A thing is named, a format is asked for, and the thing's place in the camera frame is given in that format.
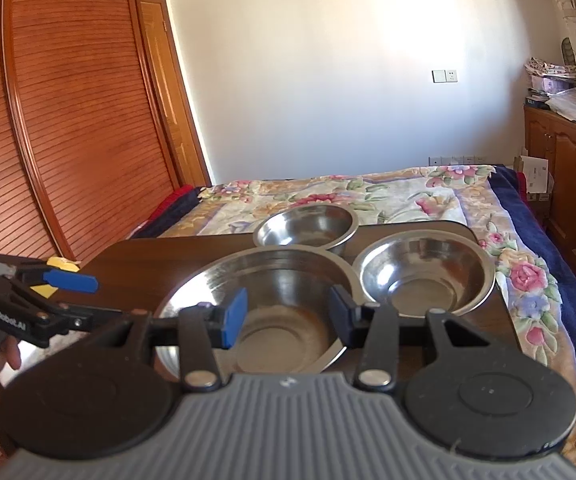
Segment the wooden door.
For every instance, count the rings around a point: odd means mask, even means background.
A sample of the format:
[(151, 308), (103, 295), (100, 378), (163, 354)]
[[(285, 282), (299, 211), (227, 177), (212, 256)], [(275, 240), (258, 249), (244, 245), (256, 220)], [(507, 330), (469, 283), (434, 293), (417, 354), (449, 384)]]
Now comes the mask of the wooden door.
[(155, 85), (181, 178), (186, 184), (205, 188), (211, 179), (181, 74), (166, 0), (139, 1)]

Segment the wall switch plate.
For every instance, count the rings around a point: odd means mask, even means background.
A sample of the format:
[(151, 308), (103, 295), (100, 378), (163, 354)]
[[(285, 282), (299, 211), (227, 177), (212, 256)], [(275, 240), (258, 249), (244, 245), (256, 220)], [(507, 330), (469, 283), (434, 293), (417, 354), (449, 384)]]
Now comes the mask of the wall switch plate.
[(434, 84), (449, 84), (457, 82), (458, 75), (455, 70), (433, 70), (432, 79)]

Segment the wooden louvered wardrobe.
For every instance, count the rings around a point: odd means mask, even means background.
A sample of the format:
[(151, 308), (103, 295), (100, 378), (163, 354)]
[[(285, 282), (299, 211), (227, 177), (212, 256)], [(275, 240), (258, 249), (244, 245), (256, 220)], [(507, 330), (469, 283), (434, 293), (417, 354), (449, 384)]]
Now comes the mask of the wooden louvered wardrobe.
[(0, 0), (0, 253), (86, 262), (177, 188), (138, 0)]

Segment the clutter pile on cabinet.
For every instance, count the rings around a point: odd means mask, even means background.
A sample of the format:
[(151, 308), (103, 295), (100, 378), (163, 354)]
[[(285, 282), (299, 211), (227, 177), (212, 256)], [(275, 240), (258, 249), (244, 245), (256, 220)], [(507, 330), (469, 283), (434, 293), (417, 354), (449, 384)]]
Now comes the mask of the clutter pile on cabinet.
[(540, 58), (530, 58), (524, 64), (530, 83), (525, 103), (576, 122), (576, 58), (568, 37), (561, 42), (561, 53), (563, 65)]

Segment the floral bed quilt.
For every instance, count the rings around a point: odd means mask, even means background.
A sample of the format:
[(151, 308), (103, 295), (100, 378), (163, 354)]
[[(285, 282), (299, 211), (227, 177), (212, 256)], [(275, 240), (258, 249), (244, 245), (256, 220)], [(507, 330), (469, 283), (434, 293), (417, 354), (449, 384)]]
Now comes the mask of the floral bed quilt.
[[(383, 174), (236, 180), (175, 191), (134, 238), (250, 233), (288, 208), (335, 204), (363, 226), (454, 221), (493, 259), (496, 281), (525, 354), (563, 375), (576, 393), (576, 276), (501, 166), (413, 167)], [(564, 456), (576, 466), (576, 424)]]

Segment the medium steel bowl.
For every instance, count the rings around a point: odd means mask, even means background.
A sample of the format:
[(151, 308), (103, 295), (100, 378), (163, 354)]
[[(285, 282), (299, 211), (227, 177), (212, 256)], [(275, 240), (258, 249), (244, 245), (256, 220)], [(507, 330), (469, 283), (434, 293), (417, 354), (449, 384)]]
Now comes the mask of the medium steel bowl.
[(273, 214), (254, 230), (252, 239), (257, 247), (304, 245), (341, 256), (358, 226), (352, 208), (316, 203)]

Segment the small steel bowl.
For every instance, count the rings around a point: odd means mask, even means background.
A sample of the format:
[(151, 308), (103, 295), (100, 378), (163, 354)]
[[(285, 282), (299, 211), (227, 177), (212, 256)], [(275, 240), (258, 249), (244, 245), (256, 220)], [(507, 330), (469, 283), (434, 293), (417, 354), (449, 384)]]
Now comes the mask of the small steel bowl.
[(377, 240), (354, 260), (368, 300), (407, 318), (431, 309), (464, 315), (487, 300), (495, 287), (489, 255), (458, 234), (412, 230)]

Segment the large steel bowl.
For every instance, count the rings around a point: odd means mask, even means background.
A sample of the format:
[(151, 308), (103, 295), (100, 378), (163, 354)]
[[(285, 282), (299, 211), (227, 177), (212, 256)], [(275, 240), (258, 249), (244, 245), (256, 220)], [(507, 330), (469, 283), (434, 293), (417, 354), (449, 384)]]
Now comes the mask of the large steel bowl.
[(303, 245), (247, 249), (187, 278), (155, 315), (168, 318), (199, 302), (219, 304), (244, 288), (248, 313), (236, 344), (214, 351), (222, 376), (316, 374), (345, 351), (328, 314), (335, 285), (356, 304), (366, 301), (350, 263), (332, 252)]

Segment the white paper bag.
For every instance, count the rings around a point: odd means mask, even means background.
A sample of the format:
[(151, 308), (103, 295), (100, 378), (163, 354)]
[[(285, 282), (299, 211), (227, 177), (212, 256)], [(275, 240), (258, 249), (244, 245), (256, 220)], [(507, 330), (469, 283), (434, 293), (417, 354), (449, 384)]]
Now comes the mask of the white paper bag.
[(521, 155), (516, 158), (516, 171), (523, 174), (527, 193), (549, 192), (549, 162), (546, 158)]

